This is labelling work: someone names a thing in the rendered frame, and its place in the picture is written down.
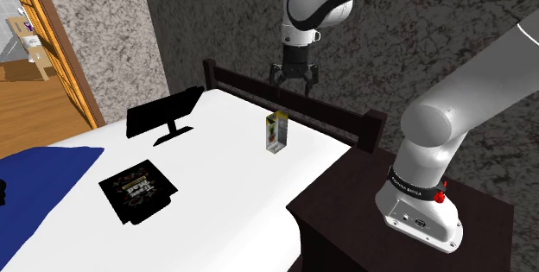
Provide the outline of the black flat monitor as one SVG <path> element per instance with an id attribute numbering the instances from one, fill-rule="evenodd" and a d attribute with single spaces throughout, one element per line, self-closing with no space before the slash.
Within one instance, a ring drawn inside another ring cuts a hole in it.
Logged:
<path id="1" fill-rule="evenodd" d="M 126 137 L 132 138 L 166 124 L 168 133 L 155 141 L 155 147 L 192 130 L 193 127 L 190 126 L 177 129 L 175 120 L 189 115 L 204 91 L 203 86 L 192 86 L 183 92 L 129 108 L 126 117 Z"/>

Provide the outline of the blue blanket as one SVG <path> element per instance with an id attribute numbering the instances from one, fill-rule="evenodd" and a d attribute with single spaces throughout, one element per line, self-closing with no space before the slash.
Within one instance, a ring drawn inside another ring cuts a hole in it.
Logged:
<path id="1" fill-rule="evenodd" d="M 0 159 L 0 269 L 102 155 L 102 148 L 34 147 Z"/>

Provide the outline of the dark robot stand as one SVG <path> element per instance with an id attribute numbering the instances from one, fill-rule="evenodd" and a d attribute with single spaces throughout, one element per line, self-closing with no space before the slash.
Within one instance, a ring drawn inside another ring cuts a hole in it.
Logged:
<path id="1" fill-rule="evenodd" d="M 287 206 L 301 232 L 290 272 L 510 272 L 513 206 L 455 180 L 463 240 L 451 254 L 387 226 L 375 205 L 395 156 L 352 148 Z"/>

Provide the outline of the white bed with dark frame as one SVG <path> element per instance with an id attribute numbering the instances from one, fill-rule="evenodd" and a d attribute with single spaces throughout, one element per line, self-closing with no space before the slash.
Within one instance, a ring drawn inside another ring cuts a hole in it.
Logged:
<path id="1" fill-rule="evenodd" d="M 157 145 L 158 127 L 126 137 L 125 121 L 53 143 L 104 152 L 0 272 L 287 272 L 300 252 L 288 203 L 349 145 L 289 123 L 287 146 L 265 146 L 264 108 L 204 92 Z M 123 225 L 99 182 L 150 160 L 178 189 L 139 225 Z"/>

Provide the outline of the black printed flat box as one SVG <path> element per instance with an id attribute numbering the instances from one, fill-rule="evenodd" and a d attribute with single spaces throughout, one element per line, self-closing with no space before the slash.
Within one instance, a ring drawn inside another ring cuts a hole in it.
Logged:
<path id="1" fill-rule="evenodd" d="M 178 191 L 150 160 L 100 181 L 99 186 L 123 225 L 140 224 L 169 205 Z"/>

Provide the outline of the orange wooden door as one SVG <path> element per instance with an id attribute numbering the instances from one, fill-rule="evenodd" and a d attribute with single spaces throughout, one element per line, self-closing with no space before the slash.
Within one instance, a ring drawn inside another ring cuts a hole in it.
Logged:
<path id="1" fill-rule="evenodd" d="M 105 120 L 52 0 L 19 0 L 75 108 L 93 129 Z"/>

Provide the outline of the white yellow drink carton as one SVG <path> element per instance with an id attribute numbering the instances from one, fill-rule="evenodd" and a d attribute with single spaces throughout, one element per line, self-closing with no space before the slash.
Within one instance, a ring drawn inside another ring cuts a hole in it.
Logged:
<path id="1" fill-rule="evenodd" d="M 276 111 L 266 117 L 266 149 L 276 154 L 287 145 L 289 115 Z"/>

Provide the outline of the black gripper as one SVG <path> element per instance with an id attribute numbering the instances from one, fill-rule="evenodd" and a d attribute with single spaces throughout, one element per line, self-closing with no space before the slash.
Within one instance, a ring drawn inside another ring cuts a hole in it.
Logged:
<path id="1" fill-rule="evenodd" d="M 319 67 L 316 64 L 308 64 L 309 46 L 282 47 L 282 64 L 270 66 L 269 83 L 272 86 L 280 86 L 287 79 L 303 79 L 304 95 L 308 97 L 313 86 L 319 82 Z"/>

